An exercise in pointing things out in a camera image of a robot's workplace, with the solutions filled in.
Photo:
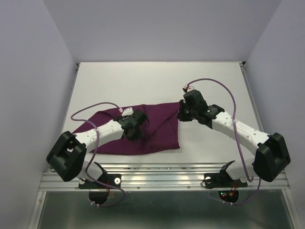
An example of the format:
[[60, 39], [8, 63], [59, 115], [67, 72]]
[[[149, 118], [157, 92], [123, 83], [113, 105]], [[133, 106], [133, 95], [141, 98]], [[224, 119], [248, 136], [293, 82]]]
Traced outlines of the purple cloth mat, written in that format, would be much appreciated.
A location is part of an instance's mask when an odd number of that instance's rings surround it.
[[111, 141], [97, 150], [98, 154], [137, 156], [179, 149], [178, 119], [179, 103], [133, 105], [141, 110], [149, 122], [141, 126], [143, 137], [136, 141], [122, 138]]

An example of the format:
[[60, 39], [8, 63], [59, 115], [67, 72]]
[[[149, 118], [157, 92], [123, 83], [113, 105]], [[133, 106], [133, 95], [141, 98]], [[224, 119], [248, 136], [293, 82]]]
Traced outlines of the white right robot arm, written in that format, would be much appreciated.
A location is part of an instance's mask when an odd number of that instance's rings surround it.
[[291, 158], [281, 134], [264, 133], [235, 120], [223, 108], [208, 105], [197, 90], [186, 92], [179, 105], [179, 121], [196, 120], [235, 140], [238, 146], [244, 146], [254, 155], [253, 159], [227, 163], [219, 175], [222, 185], [230, 186], [236, 180], [247, 177], [272, 182], [290, 164]]

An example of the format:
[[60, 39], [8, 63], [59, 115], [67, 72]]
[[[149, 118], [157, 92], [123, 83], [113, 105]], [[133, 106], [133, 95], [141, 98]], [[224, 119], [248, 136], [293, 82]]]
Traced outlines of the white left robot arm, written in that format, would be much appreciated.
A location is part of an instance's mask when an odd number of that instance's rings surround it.
[[130, 107], [101, 126], [94, 125], [90, 130], [75, 134], [66, 131], [60, 135], [46, 161], [65, 182], [77, 177], [88, 179], [94, 187], [101, 188], [106, 183], [105, 170], [93, 160], [87, 161], [86, 155], [124, 137], [129, 141], [140, 139], [143, 136], [141, 125], [146, 120], [147, 115]]

